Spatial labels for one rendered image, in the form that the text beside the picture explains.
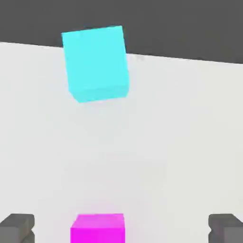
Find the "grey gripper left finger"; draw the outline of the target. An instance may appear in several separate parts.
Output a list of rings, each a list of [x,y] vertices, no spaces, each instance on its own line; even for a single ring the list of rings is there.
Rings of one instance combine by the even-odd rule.
[[[0,223],[0,243],[35,243],[33,214],[10,214]]]

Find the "small magenta cube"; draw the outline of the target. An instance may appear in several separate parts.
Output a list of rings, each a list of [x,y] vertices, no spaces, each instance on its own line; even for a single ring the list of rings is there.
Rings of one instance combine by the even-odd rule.
[[[78,215],[70,228],[70,243],[125,243],[124,214]]]

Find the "large cyan box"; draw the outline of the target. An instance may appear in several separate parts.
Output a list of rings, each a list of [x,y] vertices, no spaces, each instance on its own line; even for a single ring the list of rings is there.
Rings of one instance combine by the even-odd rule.
[[[130,80],[122,26],[62,33],[68,90],[80,103],[126,97]]]

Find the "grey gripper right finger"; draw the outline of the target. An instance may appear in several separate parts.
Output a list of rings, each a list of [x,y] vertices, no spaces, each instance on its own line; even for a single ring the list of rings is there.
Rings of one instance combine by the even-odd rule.
[[[210,214],[208,243],[243,243],[243,222],[233,214]]]

